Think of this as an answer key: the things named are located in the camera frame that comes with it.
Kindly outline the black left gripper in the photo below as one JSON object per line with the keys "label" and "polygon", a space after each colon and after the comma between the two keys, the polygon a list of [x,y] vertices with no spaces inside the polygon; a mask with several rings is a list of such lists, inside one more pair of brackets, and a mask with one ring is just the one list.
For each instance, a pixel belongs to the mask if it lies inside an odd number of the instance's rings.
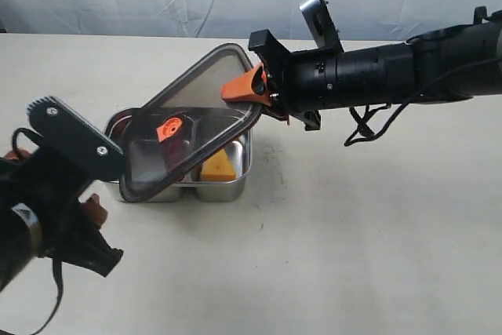
{"label": "black left gripper", "polygon": [[1,275],[17,276],[34,258],[71,264],[106,277],[122,259],[100,230],[108,217],[100,196],[81,201],[89,178],[57,152],[21,148],[1,158]]}

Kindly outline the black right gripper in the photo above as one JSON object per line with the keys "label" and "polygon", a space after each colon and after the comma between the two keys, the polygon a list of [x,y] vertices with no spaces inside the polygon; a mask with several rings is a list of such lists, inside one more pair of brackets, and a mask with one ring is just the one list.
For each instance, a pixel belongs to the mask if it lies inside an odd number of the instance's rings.
{"label": "black right gripper", "polygon": [[300,111],[293,104],[292,53],[268,29],[250,34],[248,50],[259,57],[263,66],[255,66],[225,83],[220,90],[222,100],[263,104],[263,116],[287,125],[290,124],[289,118],[293,117],[304,124],[305,131],[320,130],[319,111]]}

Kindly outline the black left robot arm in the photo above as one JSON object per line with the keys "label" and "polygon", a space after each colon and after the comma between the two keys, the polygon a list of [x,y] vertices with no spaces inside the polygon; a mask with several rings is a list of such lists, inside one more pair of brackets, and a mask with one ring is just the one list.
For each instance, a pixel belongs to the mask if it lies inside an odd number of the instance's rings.
{"label": "black left robot arm", "polygon": [[91,183],[88,174],[50,147],[2,165],[1,286],[35,257],[108,276],[123,252],[100,233],[105,219],[100,204],[79,199]]}

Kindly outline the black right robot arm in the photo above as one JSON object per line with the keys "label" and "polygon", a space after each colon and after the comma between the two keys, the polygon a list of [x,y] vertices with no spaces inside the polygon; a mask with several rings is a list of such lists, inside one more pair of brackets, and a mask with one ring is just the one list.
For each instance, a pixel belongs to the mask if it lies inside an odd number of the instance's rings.
{"label": "black right robot arm", "polygon": [[501,93],[501,24],[461,24],[406,42],[346,51],[339,38],[290,52],[270,31],[251,34],[260,63],[225,83],[228,103],[253,102],[307,131],[321,110],[372,105],[445,104]]}

